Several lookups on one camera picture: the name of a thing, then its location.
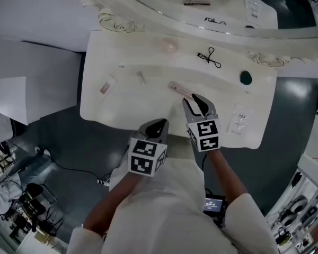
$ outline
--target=black cable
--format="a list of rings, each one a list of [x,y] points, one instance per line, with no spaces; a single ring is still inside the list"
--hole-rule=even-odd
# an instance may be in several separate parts
[[[82,170],[82,169],[75,169],[75,168],[66,168],[66,167],[62,167],[61,165],[59,165],[57,162],[55,162],[55,160],[52,158],[52,162],[55,163],[59,168],[62,168],[64,170],[71,170],[71,171],[79,171],[79,172],[85,172],[85,173],[89,173],[92,174],[93,176],[95,176],[98,180],[100,180],[100,178],[93,172],[88,171],[88,170]]]
[[[125,151],[124,151],[124,153],[123,153],[122,156],[125,155],[125,153],[127,152],[128,148],[129,148],[129,145],[126,146],[126,149],[125,149]],[[104,176],[102,176],[102,179],[100,179],[94,172],[91,172],[91,171],[88,171],[88,170],[82,170],[82,169],[75,169],[75,168],[65,168],[65,167],[59,165],[57,162],[55,162],[55,160],[54,160],[53,158],[52,158],[52,162],[54,162],[58,167],[60,167],[60,168],[62,168],[62,169],[64,169],[64,170],[71,170],[71,171],[79,171],[79,172],[89,173],[89,174],[92,174],[93,176],[95,176],[95,177],[97,178],[97,180],[102,180],[102,181],[104,181],[104,178],[105,178],[107,175],[110,175],[110,176],[111,176],[113,170],[115,170],[115,169],[117,168],[117,167],[113,168],[110,172],[108,172],[108,173],[106,173]]]
[[[208,188],[205,188],[205,191],[208,191],[211,195],[213,195],[212,191]]]
[[[206,157],[207,157],[207,153],[205,154],[205,156],[204,156],[204,158],[202,159],[202,162],[201,162],[201,170],[202,171],[204,170],[204,163],[205,163]]]

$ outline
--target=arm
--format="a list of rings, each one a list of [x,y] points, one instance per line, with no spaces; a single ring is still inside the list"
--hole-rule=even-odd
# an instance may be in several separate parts
[[[218,180],[229,204],[246,193],[245,186],[229,166],[220,150],[209,151],[208,158],[216,170]]]
[[[89,213],[83,228],[103,236],[112,222],[117,207],[132,193],[141,178],[142,175],[127,173],[120,183],[108,193],[107,197]]]

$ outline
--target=small display device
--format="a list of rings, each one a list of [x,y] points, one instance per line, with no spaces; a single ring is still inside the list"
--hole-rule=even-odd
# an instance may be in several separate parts
[[[204,213],[214,217],[222,216],[224,214],[224,196],[206,194]]]

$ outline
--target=white wall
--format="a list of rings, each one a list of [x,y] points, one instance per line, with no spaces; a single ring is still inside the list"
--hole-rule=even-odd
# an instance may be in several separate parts
[[[76,105],[81,55],[0,39],[0,113],[20,123]]]
[[[1,38],[86,51],[98,27],[97,11],[79,0],[0,0]]]

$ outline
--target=gray floor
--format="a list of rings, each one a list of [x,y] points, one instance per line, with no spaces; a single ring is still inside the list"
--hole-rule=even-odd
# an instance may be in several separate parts
[[[317,95],[317,79],[278,78],[261,146],[257,150],[222,148],[229,164],[265,213],[296,170],[312,128]],[[30,153],[36,145],[48,148],[58,164],[90,170],[102,177],[118,165],[129,134],[129,131],[83,120],[77,106],[30,124],[26,132],[12,142]],[[203,156],[203,153],[196,155],[199,165]],[[204,170],[206,186],[214,194],[221,194],[207,160]],[[108,190],[98,185],[90,174],[57,167],[45,184],[58,198],[57,206],[66,214],[65,224],[58,232],[65,241],[69,240],[73,227],[83,222]]]

